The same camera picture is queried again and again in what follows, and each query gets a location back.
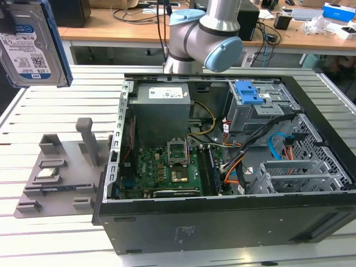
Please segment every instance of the sticker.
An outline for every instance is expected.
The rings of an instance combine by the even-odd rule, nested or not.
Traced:
[[[151,87],[149,90],[149,98],[183,98],[182,87]]]
[[[227,134],[229,133],[229,125],[228,124],[224,124],[224,132],[226,132]]]
[[[245,195],[245,189],[243,189],[243,187],[240,184],[238,186],[238,192],[240,193],[240,195]]]
[[[45,54],[35,46],[37,35],[30,25],[17,25],[16,35],[0,33],[0,40],[17,73],[26,79],[48,79],[51,70]]]
[[[244,174],[253,174],[254,173],[254,168],[248,167],[247,171],[244,172]]]
[[[195,232],[195,226],[177,227],[174,235],[174,243],[182,244],[187,239],[192,239]]]
[[[259,96],[261,98],[271,98],[268,93],[260,93]]]

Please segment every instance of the white box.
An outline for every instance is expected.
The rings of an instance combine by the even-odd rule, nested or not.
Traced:
[[[355,40],[356,39],[356,29],[353,27],[342,27],[335,32],[338,36],[345,40]]]

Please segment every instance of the orange wire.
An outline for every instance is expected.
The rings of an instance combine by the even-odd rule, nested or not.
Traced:
[[[224,183],[236,183],[236,184],[239,184],[239,181],[229,181],[229,177],[230,177],[230,174],[232,173],[233,169],[236,168],[236,166],[240,163],[241,160],[243,160],[245,156],[243,156],[242,158],[240,158],[239,160],[237,160],[237,162],[233,165],[233,167],[229,170],[228,174],[226,174],[226,177],[225,177],[225,180],[224,180]]]
[[[293,151],[292,151],[292,149],[291,149],[291,146],[289,147],[289,153],[290,153],[290,158],[291,158],[291,160],[294,160]]]
[[[288,153],[287,153],[287,150],[285,148],[284,148],[284,153],[285,153],[285,156],[287,157],[287,159],[290,160],[289,156],[288,156]]]
[[[226,121],[226,122],[224,122],[223,124],[231,124],[231,121]],[[232,146],[232,144],[230,144],[230,143],[226,142],[226,138],[227,138],[227,136],[228,136],[228,134],[227,134],[227,133],[225,133],[225,134],[224,134],[224,137],[222,138],[222,142],[223,142],[223,143],[224,143],[224,145],[226,145],[226,146]]]

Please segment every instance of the white workbench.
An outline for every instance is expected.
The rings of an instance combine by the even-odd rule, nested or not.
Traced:
[[[118,257],[103,228],[91,224],[91,215],[15,219],[12,214],[40,151],[38,142],[43,133],[58,133],[61,141],[80,140],[75,123],[79,117],[89,116],[96,137],[107,139],[114,127],[122,73],[147,71],[160,69],[72,66],[75,80],[70,88],[37,86],[19,92],[0,118],[1,267],[258,266],[265,260],[283,266],[356,266],[356,222],[318,244]],[[279,73],[306,80],[315,77],[311,70]],[[313,86],[316,83],[320,81],[310,82]]]

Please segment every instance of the black cable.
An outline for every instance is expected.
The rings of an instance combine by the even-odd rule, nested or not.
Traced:
[[[124,11],[124,13],[125,13],[125,15],[122,18],[116,16],[116,13],[118,13],[119,11]],[[135,24],[135,25],[146,25],[146,24],[156,23],[156,21],[153,20],[154,18],[156,18],[156,16],[148,17],[148,18],[142,18],[142,19],[133,19],[133,20],[125,19],[126,15],[133,16],[133,15],[136,15],[136,14],[139,14],[139,13],[143,13],[143,11],[139,11],[139,12],[136,12],[134,14],[128,14],[125,10],[118,9],[118,10],[116,10],[114,12],[112,11],[112,16],[115,19],[119,20],[119,21],[123,21],[123,22],[129,23],[129,24]]]
[[[166,1],[163,1],[163,25],[164,25],[164,39],[165,45],[167,46],[167,38],[166,38]]]
[[[277,36],[277,39],[275,40],[275,42],[270,42],[267,38],[266,38],[266,35],[268,34],[266,32],[266,27],[267,28],[270,28],[272,29],[274,32],[276,32],[278,34]],[[252,61],[252,64],[253,65],[255,63],[255,61],[259,61],[259,62],[266,62],[266,66],[268,66],[268,64],[270,63],[270,60],[274,57],[275,53],[274,53],[274,49],[275,47],[282,41],[282,36],[280,35],[280,33],[276,30],[276,29],[273,29],[272,27],[266,25],[265,23],[262,23],[260,21],[258,21],[258,26],[256,26],[256,29],[260,30],[261,33],[262,33],[262,37],[263,37],[263,44],[262,46],[260,47],[260,49],[258,50],[257,52],[257,55],[255,56],[254,60]],[[266,46],[265,46],[265,42],[267,42],[269,45],[272,46],[272,50],[271,50],[271,53],[269,53],[269,58],[266,59],[266,60],[259,60],[258,57],[260,56],[260,53],[263,49],[263,47],[265,47],[265,50],[264,50],[264,53],[263,55],[265,55],[267,53],[266,51]]]
[[[274,125],[276,125],[277,123],[280,123],[282,121],[289,121],[294,119],[297,116],[297,114],[288,114],[288,115],[284,115],[284,116],[279,116],[277,118],[274,118],[272,120],[270,120],[267,124],[265,124],[264,126],[262,126],[261,128],[257,129],[256,131],[254,131],[243,143],[242,146],[239,147],[238,150],[238,155],[237,157],[235,157],[234,159],[232,159],[229,164],[227,164],[226,166],[224,166],[224,168],[233,166],[235,164],[235,162],[237,162],[237,160],[240,160],[244,155],[245,155],[245,151],[248,150],[250,148],[251,145],[253,145],[258,139],[260,139],[261,137],[265,136],[266,134],[268,134],[268,132],[273,128]]]
[[[162,47],[162,52],[163,52],[163,58],[165,59],[165,62],[167,60],[166,55],[165,55],[165,49],[163,46],[163,41],[162,41],[162,35],[161,35],[161,28],[160,28],[160,15],[159,15],[159,0],[157,0],[157,29],[158,29],[158,35],[160,37],[160,43],[161,43],[161,47]]]

